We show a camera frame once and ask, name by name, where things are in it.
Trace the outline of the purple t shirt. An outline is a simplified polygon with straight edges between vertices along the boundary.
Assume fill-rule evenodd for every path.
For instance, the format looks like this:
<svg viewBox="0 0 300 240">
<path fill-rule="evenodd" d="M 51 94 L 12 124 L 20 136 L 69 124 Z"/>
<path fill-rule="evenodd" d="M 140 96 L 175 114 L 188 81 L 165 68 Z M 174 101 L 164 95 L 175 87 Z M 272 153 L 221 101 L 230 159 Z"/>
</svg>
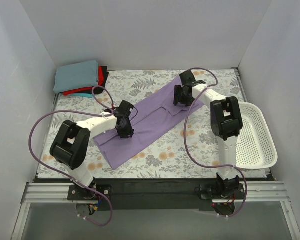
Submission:
<svg viewBox="0 0 300 240">
<path fill-rule="evenodd" d="M 177 76 L 158 92 L 135 105 L 138 114 L 131 121 L 134 130 L 131 138 L 119 137 L 115 129 L 94 138 L 113 170 L 145 150 L 186 118 L 189 108 L 182 104 L 174 105 L 174 89 L 180 84 L 181 79 Z"/>
</svg>

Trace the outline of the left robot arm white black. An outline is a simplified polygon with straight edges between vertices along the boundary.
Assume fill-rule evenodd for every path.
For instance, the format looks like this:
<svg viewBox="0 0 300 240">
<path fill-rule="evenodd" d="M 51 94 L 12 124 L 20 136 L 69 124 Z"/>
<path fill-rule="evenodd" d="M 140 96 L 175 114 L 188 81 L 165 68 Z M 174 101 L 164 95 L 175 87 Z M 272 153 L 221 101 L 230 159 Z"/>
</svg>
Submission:
<svg viewBox="0 0 300 240">
<path fill-rule="evenodd" d="M 116 130 L 119 137 L 128 139 L 134 135 L 130 115 L 135 106 L 123 100 L 118 107 L 108 109 L 91 118 L 62 123 L 50 148 L 50 155 L 64 165 L 73 180 L 80 186 L 79 194 L 85 200 L 96 196 L 96 187 L 92 184 L 94 177 L 89 173 L 85 163 L 91 139 Z"/>
</svg>

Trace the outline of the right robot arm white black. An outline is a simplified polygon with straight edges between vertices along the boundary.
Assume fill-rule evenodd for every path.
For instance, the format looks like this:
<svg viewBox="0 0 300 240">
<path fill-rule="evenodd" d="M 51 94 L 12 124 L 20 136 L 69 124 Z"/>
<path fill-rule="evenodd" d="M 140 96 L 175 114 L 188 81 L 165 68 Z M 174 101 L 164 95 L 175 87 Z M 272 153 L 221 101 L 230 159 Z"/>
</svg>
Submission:
<svg viewBox="0 0 300 240">
<path fill-rule="evenodd" d="M 218 142 L 219 164 L 208 166 L 217 169 L 216 184 L 209 192 L 227 199 L 240 187 L 240 174 L 236 171 L 236 146 L 243 120 L 239 101 L 235 96 L 226 97 L 217 93 L 203 80 L 196 80 L 193 72 L 187 70 L 180 75 L 180 85 L 174 87 L 173 104 L 192 108 L 201 101 L 210 109 L 210 126 Z"/>
</svg>

